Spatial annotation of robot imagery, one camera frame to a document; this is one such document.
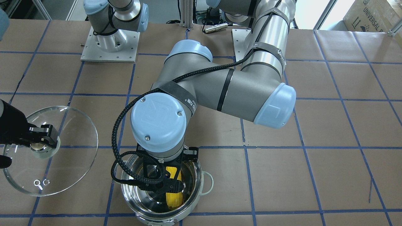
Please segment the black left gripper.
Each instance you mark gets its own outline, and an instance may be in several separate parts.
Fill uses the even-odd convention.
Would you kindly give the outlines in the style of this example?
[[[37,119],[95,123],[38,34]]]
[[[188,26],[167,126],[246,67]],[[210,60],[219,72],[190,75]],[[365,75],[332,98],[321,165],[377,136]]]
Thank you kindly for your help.
[[[151,153],[142,146],[137,146],[136,151],[145,155],[142,157],[143,176],[159,176],[167,166],[173,167],[179,172],[183,163],[197,162],[199,148],[182,146],[176,150],[176,153],[166,158],[157,156],[161,153]],[[181,180],[165,178],[161,183],[145,185],[143,190],[163,194],[182,192],[184,188],[185,184]]]

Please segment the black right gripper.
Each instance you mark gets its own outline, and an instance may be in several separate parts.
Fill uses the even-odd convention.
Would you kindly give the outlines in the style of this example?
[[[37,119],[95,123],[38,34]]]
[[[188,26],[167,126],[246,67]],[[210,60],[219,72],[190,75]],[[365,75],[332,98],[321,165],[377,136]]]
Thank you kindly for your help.
[[[50,124],[35,127],[26,120],[23,112],[1,100],[0,143],[24,145],[31,149],[53,148],[60,144],[58,130]],[[6,169],[12,158],[0,155],[0,168]]]

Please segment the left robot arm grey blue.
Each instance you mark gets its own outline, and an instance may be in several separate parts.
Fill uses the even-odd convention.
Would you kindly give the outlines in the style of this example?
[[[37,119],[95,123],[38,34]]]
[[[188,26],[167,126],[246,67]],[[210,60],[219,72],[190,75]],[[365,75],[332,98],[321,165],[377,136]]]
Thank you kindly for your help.
[[[185,154],[185,131],[198,106],[271,128],[283,127],[296,101],[293,87],[281,82],[285,49],[294,19],[294,0],[207,0],[225,13],[252,17],[246,54],[238,63],[213,63],[210,50],[196,40],[180,40],[164,62],[152,90],[130,103],[136,155],[157,167],[155,176],[139,176],[128,184],[145,191],[178,193],[177,174],[165,173],[168,162]]]

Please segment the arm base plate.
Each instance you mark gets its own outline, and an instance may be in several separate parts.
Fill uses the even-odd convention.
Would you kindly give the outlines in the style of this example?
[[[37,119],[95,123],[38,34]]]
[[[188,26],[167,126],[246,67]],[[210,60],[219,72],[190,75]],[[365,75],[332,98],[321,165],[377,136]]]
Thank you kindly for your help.
[[[247,54],[251,30],[246,29],[232,29],[233,48],[235,53],[235,62],[244,59]]]
[[[90,29],[81,60],[84,62],[135,63],[140,32],[118,30],[109,36],[94,35]]]

